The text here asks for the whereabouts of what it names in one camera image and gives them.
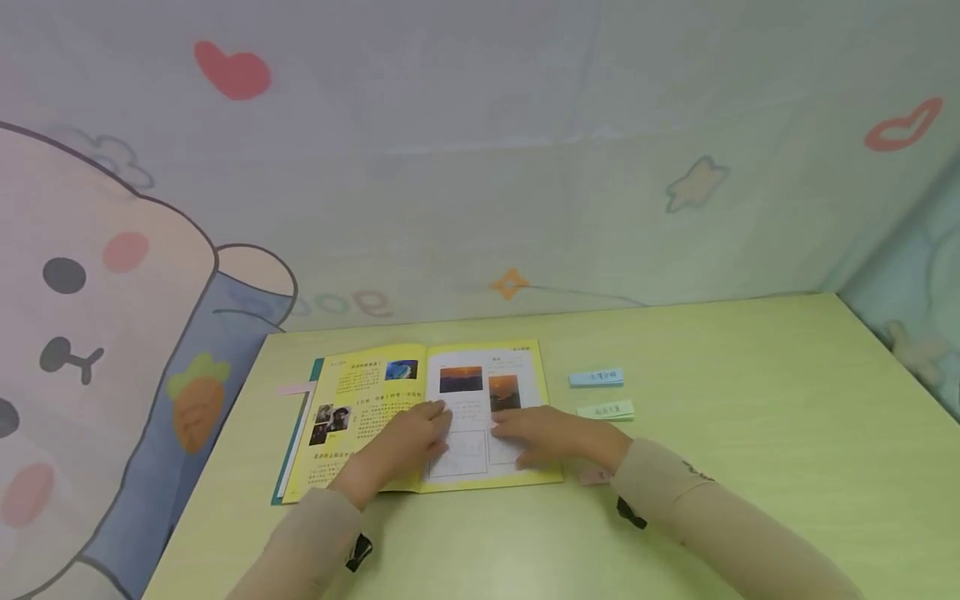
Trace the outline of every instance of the red heart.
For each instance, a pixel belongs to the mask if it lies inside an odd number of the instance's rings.
[[[924,136],[924,133],[933,125],[933,120],[937,118],[940,109],[943,107],[943,98],[927,98],[918,107],[914,108],[909,116],[894,117],[874,125],[874,128],[863,138],[863,144],[875,152],[903,150]],[[917,129],[906,137],[887,137],[884,135],[890,130],[907,130],[909,132],[914,125],[917,126]]]
[[[198,41],[193,56],[206,78],[230,100],[250,100],[270,87],[270,67],[256,54],[227,56],[212,41]]]

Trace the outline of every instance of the yellow book page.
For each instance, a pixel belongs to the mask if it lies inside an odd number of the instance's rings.
[[[324,359],[283,504],[323,488],[398,412],[423,401],[426,348],[404,344]],[[419,478],[387,490],[415,491]]]
[[[559,466],[516,470],[522,451],[490,435],[491,414],[549,404],[537,340],[461,344],[427,352],[425,393],[453,412],[449,450],[428,466],[421,493],[557,483]]]

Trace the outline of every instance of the yellow-green table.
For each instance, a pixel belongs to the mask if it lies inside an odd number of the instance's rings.
[[[550,401],[630,398],[668,444],[829,554],[868,598],[960,593],[960,427],[834,296],[311,331],[267,338],[144,600],[224,597],[286,509],[270,496],[315,358],[537,338]],[[571,390],[572,372],[626,384]],[[381,495],[374,553],[331,597],[734,598],[617,516],[607,487]]]

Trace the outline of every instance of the sleeve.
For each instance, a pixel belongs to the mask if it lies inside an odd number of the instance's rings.
[[[816,548],[659,444],[634,440],[612,484],[747,600],[863,598]]]
[[[344,568],[361,514],[339,492],[307,492],[227,600],[316,600]]]

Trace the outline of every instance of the hand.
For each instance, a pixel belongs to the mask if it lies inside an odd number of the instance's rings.
[[[610,423],[563,413],[551,406],[520,408],[493,413],[496,438],[527,444],[516,459],[517,468],[563,458],[586,458],[615,473],[633,440]]]
[[[442,400],[422,402],[394,415],[362,450],[350,457],[327,486],[363,510],[388,483],[446,452],[444,442],[453,413]]]

